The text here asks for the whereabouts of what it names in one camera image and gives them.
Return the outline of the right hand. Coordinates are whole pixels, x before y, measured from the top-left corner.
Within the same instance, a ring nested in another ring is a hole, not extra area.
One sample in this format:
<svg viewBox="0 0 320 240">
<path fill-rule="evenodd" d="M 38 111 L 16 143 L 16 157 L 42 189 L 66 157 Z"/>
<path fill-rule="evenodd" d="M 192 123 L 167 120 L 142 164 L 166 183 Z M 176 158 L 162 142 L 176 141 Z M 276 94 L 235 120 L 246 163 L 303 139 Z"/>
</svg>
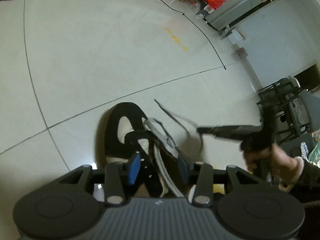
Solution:
<svg viewBox="0 0 320 240">
<path fill-rule="evenodd" d="M 294 187 L 304 169 L 304 160 L 301 157 L 289 157 L 276 144 L 259 152 L 243 151 L 243 156 L 249 172 L 256 171 L 259 160 L 266 160 L 271 175 L 280 179 L 279 188 L 286 192 Z"/>
</svg>

